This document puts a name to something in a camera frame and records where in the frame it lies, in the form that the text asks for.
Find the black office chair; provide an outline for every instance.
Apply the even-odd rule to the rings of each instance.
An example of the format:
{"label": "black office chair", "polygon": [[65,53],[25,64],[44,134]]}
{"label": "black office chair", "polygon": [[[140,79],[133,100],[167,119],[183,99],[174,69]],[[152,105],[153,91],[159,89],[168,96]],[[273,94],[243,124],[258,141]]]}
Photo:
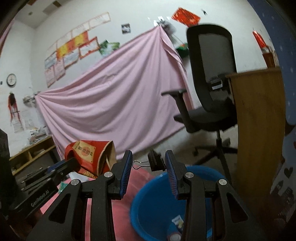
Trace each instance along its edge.
{"label": "black office chair", "polygon": [[161,95],[171,95],[175,99],[180,114],[174,116],[174,120],[184,123],[187,132],[194,133],[201,129],[217,132],[216,146],[195,147],[195,156],[198,149],[210,151],[195,165],[202,165],[216,156],[231,182],[224,153],[237,153],[237,149],[229,147],[230,138],[222,141],[220,130],[235,126],[237,116],[229,94],[226,91],[225,95],[225,91],[219,88],[225,88],[228,84],[225,74],[236,72],[232,36],[221,26],[204,24],[188,28],[187,41],[194,87],[202,107],[187,110],[183,100],[186,89],[167,91]]}

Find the metal screw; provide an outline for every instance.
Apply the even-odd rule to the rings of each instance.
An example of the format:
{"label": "metal screw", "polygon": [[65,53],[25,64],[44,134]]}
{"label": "metal screw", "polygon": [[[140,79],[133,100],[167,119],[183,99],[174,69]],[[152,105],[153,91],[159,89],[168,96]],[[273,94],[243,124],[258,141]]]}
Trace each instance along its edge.
{"label": "metal screw", "polygon": [[104,177],[112,177],[113,173],[112,172],[105,172]]}
{"label": "metal screw", "polygon": [[192,172],[186,172],[186,173],[185,173],[185,176],[186,176],[187,178],[193,178],[193,177],[194,177],[194,174],[193,174]]}
{"label": "metal screw", "polygon": [[219,180],[219,183],[220,183],[222,186],[224,186],[224,185],[227,184],[227,181],[224,180],[224,179],[220,179],[220,180]]}
{"label": "metal screw", "polygon": [[78,179],[73,179],[71,181],[71,185],[73,185],[73,186],[76,186],[78,183],[79,183],[79,180]]}

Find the heart shape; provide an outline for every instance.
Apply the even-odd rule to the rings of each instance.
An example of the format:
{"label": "heart shape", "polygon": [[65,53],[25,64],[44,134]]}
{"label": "heart shape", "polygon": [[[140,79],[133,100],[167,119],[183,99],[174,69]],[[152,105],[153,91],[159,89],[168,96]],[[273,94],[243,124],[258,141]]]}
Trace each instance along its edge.
{"label": "heart shape", "polygon": [[291,177],[292,172],[293,172],[293,167],[290,167],[290,169],[285,168],[285,170],[284,170],[284,174],[287,178]]}

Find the wooden desk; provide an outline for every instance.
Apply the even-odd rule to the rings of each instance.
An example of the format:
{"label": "wooden desk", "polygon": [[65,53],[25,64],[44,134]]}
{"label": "wooden desk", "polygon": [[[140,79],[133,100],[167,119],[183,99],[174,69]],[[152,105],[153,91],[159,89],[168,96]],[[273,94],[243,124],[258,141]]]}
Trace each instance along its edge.
{"label": "wooden desk", "polygon": [[[51,158],[54,162],[57,162],[54,153],[52,150],[55,148],[54,141],[51,136],[44,138],[43,140],[28,146],[27,148],[23,149],[18,154],[14,155],[9,159],[11,167],[15,167],[16,170],[12,172],[13,175],[16,175],[21,170],[23,170],[26,166],[31,164],[33,161],[37,160],[44,154],[50,154]],[[36,156],[33,155],[34,152],[44,149],[41,153],[37,154]]]}
{"label": "wooden desk", "polygon": [[285,93],[280,68],[230,74],[237,110],[237,191],[254,214],[281,160]]}

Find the blue bucket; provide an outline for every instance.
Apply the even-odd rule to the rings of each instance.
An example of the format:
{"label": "blue bucket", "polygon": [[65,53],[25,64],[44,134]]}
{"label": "blue bucket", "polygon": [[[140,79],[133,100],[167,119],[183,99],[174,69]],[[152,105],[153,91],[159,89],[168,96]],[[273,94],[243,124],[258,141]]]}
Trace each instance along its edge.
{"label": "blue bucket", "polygon": [[[202,179],[218,181],[225,178],[218,171],[204,166],[190,166],[187,170]],[[146,241],[167,241],[172,230],[172,219],[184,217],[185,200],[176,200],[168,181],[168,175],[160,175],[148,182],[136,195],[131,205],[131,224],[135,231]],[[206,199],[207,236],[212,235],[212,210],[210,200]]]}

